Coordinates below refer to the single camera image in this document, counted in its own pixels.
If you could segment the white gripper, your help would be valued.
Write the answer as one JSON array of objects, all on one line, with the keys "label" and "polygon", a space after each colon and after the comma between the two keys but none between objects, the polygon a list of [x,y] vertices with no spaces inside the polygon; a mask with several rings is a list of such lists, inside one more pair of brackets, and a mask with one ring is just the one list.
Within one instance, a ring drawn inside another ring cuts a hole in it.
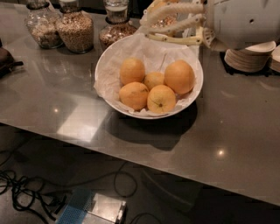
[{"label": "white gripper", "polygon": [[[204,40],[215,51],[243,49],[280,39],[280,0],[206,0],[154,1],[140,19],[141,33],[148,39],[185,46],[203,43],[203,28],[195,29],[195,36],[174,38],[164,34],[182,32],[200,25],[205,19]],[[160,20],[186,14],[173,24],[156,26]]]}]

